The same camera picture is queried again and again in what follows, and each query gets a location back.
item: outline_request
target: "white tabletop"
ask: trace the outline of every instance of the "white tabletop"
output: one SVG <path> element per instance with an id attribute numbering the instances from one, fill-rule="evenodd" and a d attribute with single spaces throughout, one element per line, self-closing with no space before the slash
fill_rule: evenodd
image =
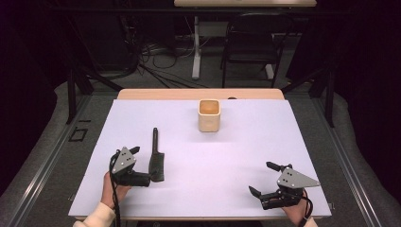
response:
<path id="1" fill-rule="evenodd" d="M 126 219 L 284 218 L 281 209 L 263 210 L 251 185 L 263 194 L 278 189 L 281 173 L 266 162 L 293 164 L 319 180 L 286 100 L 221 100 L 218 132 L 198 130 L 197 100 L 115 100 L 97 141 L 69 216 L 92 213 L 101 196 L 110 158 L 122 147 L 141 147 L 135 171 L 148 172 L 153 128 L 165 157 L 165 178 L 133 188 L 120 204 Z M 331 216 L 321 187 L 307 189 L 312 216 Z"/>
<path id="2" fill-rule="evenodd" d="M 315 0 L 175 0 L 176 7 L 315 7 Z"/>

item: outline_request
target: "cup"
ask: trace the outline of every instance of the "cup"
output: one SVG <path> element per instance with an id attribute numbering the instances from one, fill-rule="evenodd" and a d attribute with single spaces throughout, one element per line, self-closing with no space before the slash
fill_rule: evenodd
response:
<path id="1" fill-rule="evenodd" d="M 220 128 L 220 103 L 215 99 L 200 100 L 199 130 L 215 132 Z"/>

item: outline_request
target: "table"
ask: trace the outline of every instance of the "table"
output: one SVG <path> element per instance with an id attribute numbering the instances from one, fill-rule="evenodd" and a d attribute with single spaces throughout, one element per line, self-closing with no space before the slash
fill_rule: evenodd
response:
<path id="1" fill-rule="evenodd" d="M 176 7 L 184 8 L 306 8 L 315 7 L 316 0 L 174 0 Z M 216 26 L 207 23 L 211 30 L 216 32 L 217 36 L 225 36 L 225 29 L 216 29 Z M 224 26 L 225 23 L 217 22 L 216 25 Z M 192 69 L 192 79 L 199 79 L 201 75 L 201 49 L 200 49 L 200 21 L 199 17 L 195 16 L 194 22 L 194 66 Z M 268 78 L 272 78 L 273 70 L 271 65 L 267 65 L 266 73 Z"/>
<path id="2" fill-rule="evenodd" d="M 218 132 L 198 131 L 200 98 L 220 100 Z M 166 180 L 133 188 L 120 204 L 123 219 L 285 218 L 281 209 L 263 210 L 248 189 L 251 185 L 270 193 L 278 188 L 280 173 L 265 163 L 292 163 L 319 180 L 278 89 L 125 89 L 109 112 L 69 216 L 84 218 L 96 207 L 116 149 L 140 146 L 134 170 L 148 171 L 153 127 L 159 130 L 159 151 L 166 155 Z M 322 188 L 307 191 L 314 201 L 312 215 L 331 216 Z"/>

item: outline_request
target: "sleeve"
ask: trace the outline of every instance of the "sleeve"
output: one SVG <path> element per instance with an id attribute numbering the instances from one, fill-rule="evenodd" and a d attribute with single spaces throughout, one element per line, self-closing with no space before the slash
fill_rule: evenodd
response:
<path id="1" fill-rule="evenodd" d="M 83 222 L 77 220 L 73 227 L 109 227 L 114 218 L 114 211 L 109 206 L 100 202 L 90 216 Z"/>
<path id="2" fill-rule="evenodd" d="M 318 227 L 318 224 L 316 224 L 313 217 L 310 217 L 310 219 L 306 222 L 305 227 Z"/>

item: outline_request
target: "human hand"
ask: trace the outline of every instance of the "human hand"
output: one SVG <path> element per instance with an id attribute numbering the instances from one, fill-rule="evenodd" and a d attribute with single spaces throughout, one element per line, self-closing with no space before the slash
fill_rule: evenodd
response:
<path id="1" fill-rule="evenodd" d="M 289 220 L 291 220 L 291 222 L 296 226 L 299 226 L 301 221 L 304 219 L 306 205 L 307 205 L 306 200 L 300 200 L 298 204 L 288 207 L 282 207 L 282 209 L 284 210 L 284 212 L 286 212 L 286 215 L 289 218 Z"/>
<path id="2" fill-rule="evenodd" d="M 124 200 L 128 191 L 131 189 L 131 186 L 122 186 L 118 185 L 115 189 L 117 193 L 118 201 Z M 101 195 L 100 202 L 109 206 L 112 210 L 114 209 L 114 201 L 113 201 L 113 187 L 112 182 L 110 180 L 110 172 L 107 172 L 103 177 L 103 192 Z"/>

